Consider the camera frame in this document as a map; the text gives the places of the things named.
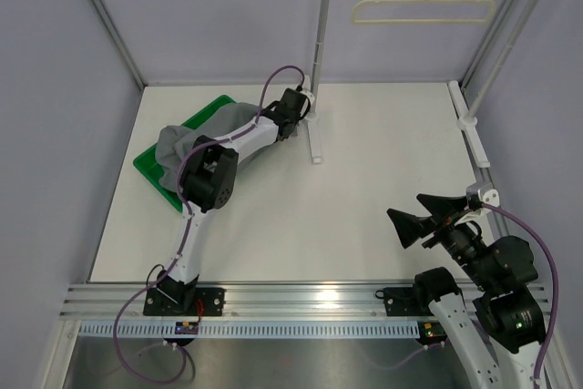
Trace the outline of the grey button-up shirt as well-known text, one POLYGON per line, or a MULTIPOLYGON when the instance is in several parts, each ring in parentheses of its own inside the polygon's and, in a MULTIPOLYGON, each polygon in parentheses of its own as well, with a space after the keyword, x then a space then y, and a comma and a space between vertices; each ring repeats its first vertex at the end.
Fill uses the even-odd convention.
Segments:
POLYGON ((255 119, 258 107, 250 103, 234 102, 220 107, 197 128, 166 126, 159 132, 155 159, 162 167, 159 185, 170 192, 177 191, 176 177, 179 165, 200 136, 221 138, 232 131, 247 127, 255 119))

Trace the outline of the cream hanger with metal hook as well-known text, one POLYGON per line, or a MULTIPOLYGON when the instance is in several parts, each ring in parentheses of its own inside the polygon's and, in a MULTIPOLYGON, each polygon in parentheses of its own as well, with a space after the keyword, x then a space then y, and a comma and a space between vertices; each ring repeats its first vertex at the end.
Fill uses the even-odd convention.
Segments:
POLYGON ((495 0, 362 0, 352 23, 380 25, 483 25, 497 10, 495 0))

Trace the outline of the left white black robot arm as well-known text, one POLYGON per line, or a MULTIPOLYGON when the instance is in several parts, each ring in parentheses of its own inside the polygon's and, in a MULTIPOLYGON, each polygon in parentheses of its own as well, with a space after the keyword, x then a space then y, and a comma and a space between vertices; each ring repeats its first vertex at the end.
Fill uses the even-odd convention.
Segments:
POLYGON ((148 288, 146 315, 188 315, 202 309, 196 296, 200 253, 213 216, 233 194, 238 167, 287 139, 310 108, 311 100, 301 87, 286 88, 265 108, 229 103, 199 128, 161 131, 156 151, 165 171, 161 184, 176 184, 183 223, 168 268, 148 288))

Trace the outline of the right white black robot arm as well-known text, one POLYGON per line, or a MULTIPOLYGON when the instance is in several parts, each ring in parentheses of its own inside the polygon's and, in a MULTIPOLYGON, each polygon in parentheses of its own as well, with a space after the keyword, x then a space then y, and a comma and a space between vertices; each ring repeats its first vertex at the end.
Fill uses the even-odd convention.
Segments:
POLYGON ((438 267, 416 274, 410 287, 378 291, 386 313, 435 317, 436 327, 422 330, 424 347, 451 343, 474 388, 546 387, 543 362, 551 326, 527 287, 538 277, 534 254, 513 235, 485 244, 476 222, 499 209, 496 189, 476 186, 461 197, 416 198, 428 216, 387 211, 401 245, 443 247, 481 294, 470 314, 453 275, 438 267))

